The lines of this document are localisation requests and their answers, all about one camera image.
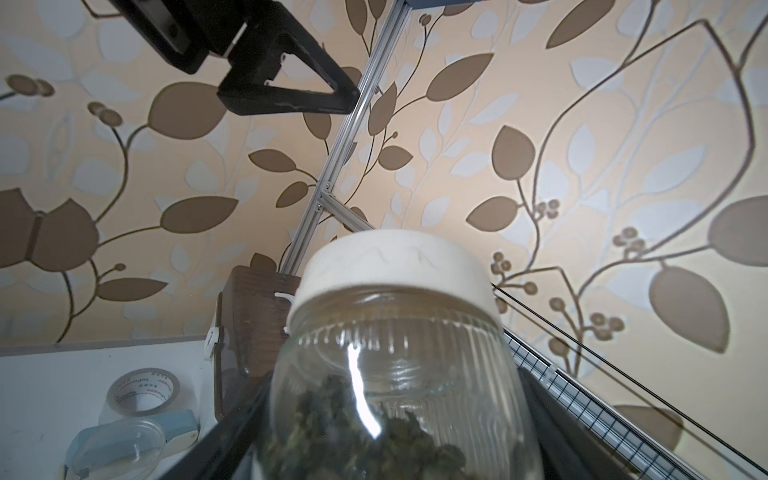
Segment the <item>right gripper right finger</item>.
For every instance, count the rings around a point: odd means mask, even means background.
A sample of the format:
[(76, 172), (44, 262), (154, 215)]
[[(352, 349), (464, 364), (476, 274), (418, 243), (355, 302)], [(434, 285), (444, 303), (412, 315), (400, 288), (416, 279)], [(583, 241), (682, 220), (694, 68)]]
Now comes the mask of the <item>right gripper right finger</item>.
[(518, 368), (543, 458), (545, 479), (623, 479), (624, 471), (588, 430), (539, 383)]

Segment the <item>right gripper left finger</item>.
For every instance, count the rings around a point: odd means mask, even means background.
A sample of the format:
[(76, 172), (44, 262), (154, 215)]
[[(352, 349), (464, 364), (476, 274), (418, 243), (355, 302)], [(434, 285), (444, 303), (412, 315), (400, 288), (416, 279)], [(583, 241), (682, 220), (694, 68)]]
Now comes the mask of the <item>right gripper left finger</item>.
[(272, 373), (249, 386), (237, 406), (161, 479), (261, 479), (258, 445), (270, 433)]

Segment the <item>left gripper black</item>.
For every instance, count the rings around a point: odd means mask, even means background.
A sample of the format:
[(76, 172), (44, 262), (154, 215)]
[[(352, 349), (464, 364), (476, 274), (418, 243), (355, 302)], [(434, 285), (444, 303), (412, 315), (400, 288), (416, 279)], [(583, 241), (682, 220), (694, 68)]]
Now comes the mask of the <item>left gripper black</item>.
[(230, 70), (218, 87), (219, 99), (234, 114), (346, 115), (358, 103), (357, 81), (279, 1), (111, 4), (163, 60), (187, 74), (211, 54), (224, 56), (234, 42), (227, 53)]

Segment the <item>jar with beige lid back-left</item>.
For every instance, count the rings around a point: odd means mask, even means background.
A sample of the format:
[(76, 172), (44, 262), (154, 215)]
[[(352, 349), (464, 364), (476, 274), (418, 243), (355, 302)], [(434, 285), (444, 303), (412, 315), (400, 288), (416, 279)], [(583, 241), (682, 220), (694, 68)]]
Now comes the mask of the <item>jar with beige lid back-left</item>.
[(270, 388), (268, 479), (540, 479), (488, 276), (462, 246), (369, 230), (308, 261)]

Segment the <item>clear jar with tea leaves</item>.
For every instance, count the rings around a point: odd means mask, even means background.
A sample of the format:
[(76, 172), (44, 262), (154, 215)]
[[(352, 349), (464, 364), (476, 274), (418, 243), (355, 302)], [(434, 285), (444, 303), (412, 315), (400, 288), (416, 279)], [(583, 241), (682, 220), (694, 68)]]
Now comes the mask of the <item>clear jar with tea leaves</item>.
[(166, 446), (162, 428), (125, 419), (78, 433), (65, 457), (65, 479), (146, 479)]

